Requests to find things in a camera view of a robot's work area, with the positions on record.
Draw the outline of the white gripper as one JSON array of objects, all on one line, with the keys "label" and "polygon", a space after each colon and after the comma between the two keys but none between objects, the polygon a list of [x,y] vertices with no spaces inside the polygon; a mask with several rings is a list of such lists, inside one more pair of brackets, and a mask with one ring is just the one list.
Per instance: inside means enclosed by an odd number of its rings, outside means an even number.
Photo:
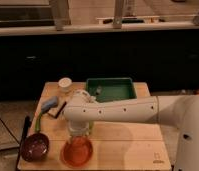
[{"label": "white gripper", "polygon": [[91,132],[91,124],[89,122],[68,122],[68,130],[71,136],[87,136]]}]

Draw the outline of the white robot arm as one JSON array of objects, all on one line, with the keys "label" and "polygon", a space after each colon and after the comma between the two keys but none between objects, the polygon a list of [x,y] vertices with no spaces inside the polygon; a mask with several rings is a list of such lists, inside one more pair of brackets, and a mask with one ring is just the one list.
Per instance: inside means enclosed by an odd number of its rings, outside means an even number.
[{"label": "white robot arm", "polygon": [[64,108],[71,135],[84,135],[90,122],[160,123],[179,128],[174,171],[199,171],[199,95],[149,96],[97,102],[76,90]]}]

